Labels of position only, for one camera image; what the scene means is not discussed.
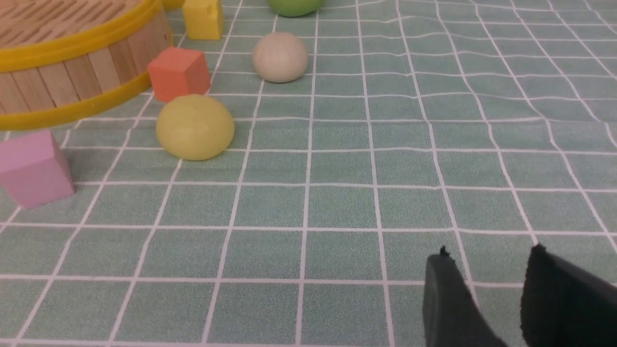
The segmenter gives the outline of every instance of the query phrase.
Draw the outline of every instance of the bamboo steamer basket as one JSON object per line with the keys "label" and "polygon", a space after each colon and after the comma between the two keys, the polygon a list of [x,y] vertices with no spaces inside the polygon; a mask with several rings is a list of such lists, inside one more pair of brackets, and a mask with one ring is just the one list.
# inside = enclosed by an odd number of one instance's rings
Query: bamboo steamer basket
{"label": "bamboo steamer basket", "polygon": [[51,127],[150,86],[173,46],[162,0],[0,0],[0,130]]}

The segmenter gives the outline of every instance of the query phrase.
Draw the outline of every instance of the pink cube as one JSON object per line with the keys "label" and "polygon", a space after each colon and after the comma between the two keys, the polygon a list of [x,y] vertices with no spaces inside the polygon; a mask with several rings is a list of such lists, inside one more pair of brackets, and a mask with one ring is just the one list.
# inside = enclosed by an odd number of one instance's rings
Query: pink cube
{"label": "pink cube", "polygon": [[0,143],[0,186],[23,209],[75,194],[67,159],[49,130]]}

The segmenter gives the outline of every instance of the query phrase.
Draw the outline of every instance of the yellow cube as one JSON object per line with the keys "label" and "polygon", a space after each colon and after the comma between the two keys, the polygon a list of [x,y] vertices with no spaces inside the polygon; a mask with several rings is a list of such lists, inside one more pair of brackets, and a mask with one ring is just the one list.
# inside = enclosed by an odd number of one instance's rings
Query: yellow cube
{"label": "yellow cube", "polygon": [[191,40],[220,40],[225,29],[221,0],[185,0],[186,36]]}

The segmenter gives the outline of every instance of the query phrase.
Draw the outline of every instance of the white clay ball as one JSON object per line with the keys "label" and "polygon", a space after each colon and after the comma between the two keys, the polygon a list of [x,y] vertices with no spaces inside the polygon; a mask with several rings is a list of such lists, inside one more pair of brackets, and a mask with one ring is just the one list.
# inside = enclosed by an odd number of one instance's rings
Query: white clay ball
{"label": "white clay ball", "polygon": [[257,75],[272,83],[297,80],[309,65],[304,42],[290,33],[264,36],[255,46],[252,59]]}

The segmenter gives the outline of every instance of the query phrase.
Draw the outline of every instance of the foam block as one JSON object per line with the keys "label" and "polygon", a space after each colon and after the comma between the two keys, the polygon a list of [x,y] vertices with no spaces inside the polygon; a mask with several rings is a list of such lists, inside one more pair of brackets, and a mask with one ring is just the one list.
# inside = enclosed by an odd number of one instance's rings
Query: foam block
{"label": "foam block", "polygon": [[0,186],[23,209],[75,194],[67,159],[49,130],[0,143]]}
{"label": "foam block", "polygon": [[221,0],[186,0],[182,14],[189,39],[220,40],[223,36],[225,15]]}
{"label": "foam block", "polygon": [[169,47],[148,64],[148,73],[154,96],[162,102],[210,89],[210,72],[200,51]]}

